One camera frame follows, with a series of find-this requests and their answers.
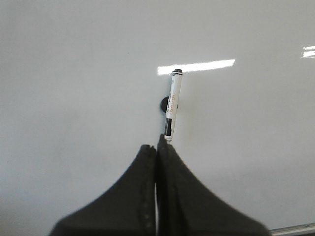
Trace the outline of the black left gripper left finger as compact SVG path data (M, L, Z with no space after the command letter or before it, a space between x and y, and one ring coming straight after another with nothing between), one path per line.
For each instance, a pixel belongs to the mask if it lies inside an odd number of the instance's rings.
M154 236L156 149L142 145L104 194L61 219L52 236Z

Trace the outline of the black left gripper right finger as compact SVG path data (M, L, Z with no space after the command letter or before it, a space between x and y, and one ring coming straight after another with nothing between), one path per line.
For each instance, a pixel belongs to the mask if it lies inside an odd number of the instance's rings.
M212 193L160 135L157 144L160 236L268 236L260 222Z

